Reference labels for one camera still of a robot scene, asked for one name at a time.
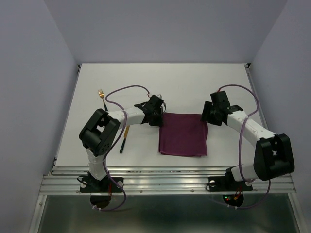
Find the purple cloth napkin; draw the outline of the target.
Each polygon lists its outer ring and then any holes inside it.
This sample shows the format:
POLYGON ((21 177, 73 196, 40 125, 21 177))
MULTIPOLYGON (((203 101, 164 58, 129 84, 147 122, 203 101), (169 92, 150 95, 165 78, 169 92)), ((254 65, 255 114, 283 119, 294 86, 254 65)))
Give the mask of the purple cloth napkin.
POLYGON ((181 157, 207 156, 207 123, 200 114, 164 113, 158 152, 181 157))

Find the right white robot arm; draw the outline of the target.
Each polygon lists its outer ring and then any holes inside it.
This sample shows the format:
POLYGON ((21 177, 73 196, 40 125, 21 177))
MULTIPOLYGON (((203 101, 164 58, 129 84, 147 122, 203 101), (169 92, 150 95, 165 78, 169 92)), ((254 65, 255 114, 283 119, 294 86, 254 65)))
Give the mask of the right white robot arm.
POLYGON ((256 179, 268 181, 294 172, 291 141, 286 134, 276 134, 252 120, 238 105, 231 105, 225 91, 212 93, 206 101, 202 121, 236 130, 254 148, 254 160, 248 164, 239 162, 226 169, 223 176, 208 178, 206 189, 210 192, 251 191, 256 179))

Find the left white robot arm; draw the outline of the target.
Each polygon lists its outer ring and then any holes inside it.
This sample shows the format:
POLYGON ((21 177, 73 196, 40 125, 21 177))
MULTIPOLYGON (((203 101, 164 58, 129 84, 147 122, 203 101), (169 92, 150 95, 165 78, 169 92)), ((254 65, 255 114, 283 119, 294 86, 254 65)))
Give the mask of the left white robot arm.
POLYGON ((147 102, 121 111, 107 112, 97 109, 79 134, 89 160, 89 171, 82 176, 81 193, 120 193, 121 190, 108 177, 106 158, 116 143, 118 130, 131 125, 163 125, 164 100, 161 95, 151 95, 147 102))

